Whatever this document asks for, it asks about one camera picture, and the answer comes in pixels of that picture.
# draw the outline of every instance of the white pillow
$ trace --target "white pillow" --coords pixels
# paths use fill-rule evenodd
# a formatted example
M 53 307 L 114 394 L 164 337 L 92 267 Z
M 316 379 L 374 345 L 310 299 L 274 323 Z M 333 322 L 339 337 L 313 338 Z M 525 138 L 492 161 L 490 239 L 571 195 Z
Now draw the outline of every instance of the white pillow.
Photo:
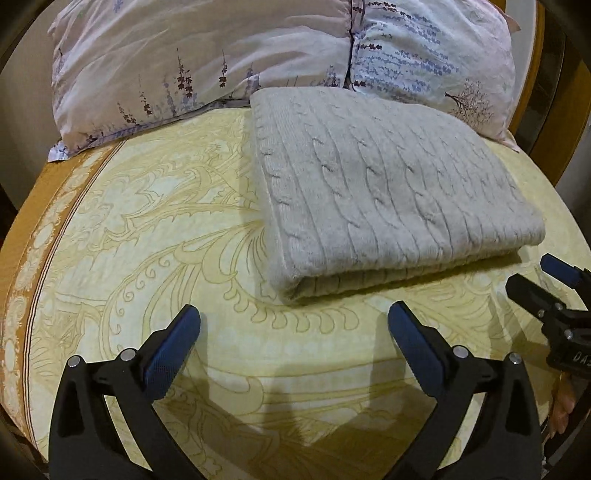
M 342 87 L 350 28 L 350 0 L 73 1 L 49 30 L 61 153 L 260 87 Z
M 366 0 L 353 11 L 353 90 L 431 106 L 515 147 L 511 34 L 492 3 Z

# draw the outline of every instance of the silver screw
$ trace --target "silver screw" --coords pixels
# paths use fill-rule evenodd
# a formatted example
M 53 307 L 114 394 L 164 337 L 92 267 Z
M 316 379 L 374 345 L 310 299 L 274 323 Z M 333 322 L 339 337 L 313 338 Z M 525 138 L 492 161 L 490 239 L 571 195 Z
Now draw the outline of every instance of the silver screw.
M 71 356 L 67 362 L 68 367 L 71 367 L 71 368 L 77 367 L 78 364 L 80 364 L 80 360 L 82 360 L 82 357 L 80 355 Z
M 453 354 L 458 358 L 467 358 L 470 352 L 465 346 L 457 345 L 453 348 Z
M 511 363 L 513 363 L 514 365 L 519 365 L 523 361 L 521 355 L 515 352 L 511 352 L 509 354 L 509 360 L 511 360 Z
M 121 358 L 124 362 L 129 362 L 135 358 L 135 350 L 133 348 L 126 348 L 121 352 L 119 358 Z

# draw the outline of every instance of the white knit blanket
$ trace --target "white knit blanket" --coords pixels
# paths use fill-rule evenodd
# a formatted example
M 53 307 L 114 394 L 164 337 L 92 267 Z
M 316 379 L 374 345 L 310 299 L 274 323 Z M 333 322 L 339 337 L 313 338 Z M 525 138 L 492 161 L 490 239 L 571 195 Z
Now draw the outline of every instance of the white knit blanket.
M 287 299 L 544 239 L 501 161 L 446 113 L 329 87 L 263 89 L 251 106 L 267 280 Z

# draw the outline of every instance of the blue gripper pad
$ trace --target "blue gripper pad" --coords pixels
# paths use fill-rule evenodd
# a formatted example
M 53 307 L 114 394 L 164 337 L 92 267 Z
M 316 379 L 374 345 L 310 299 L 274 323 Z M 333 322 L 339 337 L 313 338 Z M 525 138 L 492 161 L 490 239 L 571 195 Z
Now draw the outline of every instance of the blue gripper pad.
M 571 267 L 568 263 L 553 255 L 545 254 L 540 260 L 540 266 L 548 275 L 564 283 L 569 288 L 575 288 L 581 280 L 578 268 Z
M 429 397 L 443 394 L 444 369 L 421 329 L 425 328 L 403 301 L 388 312 L 388 329 L 402 350 L 418 384 Z
M 201 330 L 199 311 L 185 305 L 165 330 L 160 344 L 144 371 L 144 395 L 150 401 L 160 400 L 173 383 Z

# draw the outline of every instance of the bed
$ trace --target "bed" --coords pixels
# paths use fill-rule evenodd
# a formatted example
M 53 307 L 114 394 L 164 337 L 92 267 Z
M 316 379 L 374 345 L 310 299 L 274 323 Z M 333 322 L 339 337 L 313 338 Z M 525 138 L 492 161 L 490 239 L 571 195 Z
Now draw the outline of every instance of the bed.
M 43 170 L 0 252 L 0 401 L 40 452 L 47 457 L 67 358 L 137 348 L 186 303 L 204 316 L 202 333 L 155 407 L 208 478 L 382 478 L 434 407 L 387 332 L 397 300 L 477 356 L 519 352 L 546 418 L 557 373 L 545 362 L 541 324 L 507 299 L 505 281 L 521 273 L 581 307 L 539 260 L 550 252 L 591 268 L 591 252 L 531 159 L 486 141 L 542 211 L 541 245 L 289 305 L 264 277 L 249 116 L 248 108 L 211 111 Z M 461 454 L 481 402 L 446 462 Z

